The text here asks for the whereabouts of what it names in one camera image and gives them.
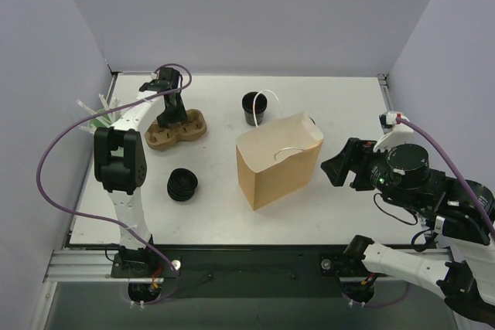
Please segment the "brown paper takeout bag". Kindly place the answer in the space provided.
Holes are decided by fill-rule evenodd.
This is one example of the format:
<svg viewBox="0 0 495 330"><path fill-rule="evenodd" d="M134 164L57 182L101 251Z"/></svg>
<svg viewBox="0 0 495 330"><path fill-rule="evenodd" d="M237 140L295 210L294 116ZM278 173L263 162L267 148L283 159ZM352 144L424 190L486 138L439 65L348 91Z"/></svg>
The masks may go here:
<svg viewBox="0 0 495 330"><path fill-rule="evenodd" d="M324 136L304 111L252 127L236 140L237 180L257 210L310 182Z"/></svg>

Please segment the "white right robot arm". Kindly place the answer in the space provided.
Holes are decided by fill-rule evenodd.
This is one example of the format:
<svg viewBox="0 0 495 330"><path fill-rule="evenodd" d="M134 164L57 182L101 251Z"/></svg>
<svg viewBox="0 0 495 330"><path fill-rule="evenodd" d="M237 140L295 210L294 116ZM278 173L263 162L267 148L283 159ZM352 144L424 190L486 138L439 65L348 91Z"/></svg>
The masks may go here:
<svg viewBox="0 0 495 330"><path fill-rule="evenodd" d="M385 151L374 146L350 138L321 169L335 187L353 173L352 189L372 191L388 205L422 218L427 239L400 250L356 235L344 250L343 265L351 274L366 270L370 276L345 294L358 302L377 275L395 277L435 294L456 314L493 326L494 238L481 216L487 213L494 221L493 193L432 169L428 152L419 145Z"/></svg>

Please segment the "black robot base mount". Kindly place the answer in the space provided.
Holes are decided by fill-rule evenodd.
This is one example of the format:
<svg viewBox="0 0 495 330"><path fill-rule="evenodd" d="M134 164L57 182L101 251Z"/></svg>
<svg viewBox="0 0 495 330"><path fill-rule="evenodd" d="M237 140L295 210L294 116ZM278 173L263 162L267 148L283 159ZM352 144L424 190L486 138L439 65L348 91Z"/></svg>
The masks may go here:
<svg viewBox="0 0 495 330"><path fill-rule="evenodd" d="M128 296L161 298L333 298L367 303L377 274L344 253L343 245L166 247L169 258L118 249L111 277L127 279Z"/></svg>

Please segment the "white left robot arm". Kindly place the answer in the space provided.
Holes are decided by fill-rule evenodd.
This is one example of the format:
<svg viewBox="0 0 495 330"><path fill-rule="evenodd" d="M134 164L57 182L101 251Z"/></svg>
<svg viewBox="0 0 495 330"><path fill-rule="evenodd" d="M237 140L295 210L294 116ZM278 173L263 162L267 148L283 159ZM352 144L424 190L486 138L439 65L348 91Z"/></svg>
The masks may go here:
<svg viewBox="0 0 495 330"><path fill-rule="evenodd" d="M156 255L147 247L152 234L145 222L141 186L147 175L142 133L154 121L160 128L187 122L180 96L179 65L166 64L138 89L138 105L129 108L109 128L94 133L94 174L113 203L120 226L117 258L141 277L154 273Z"/></svg>

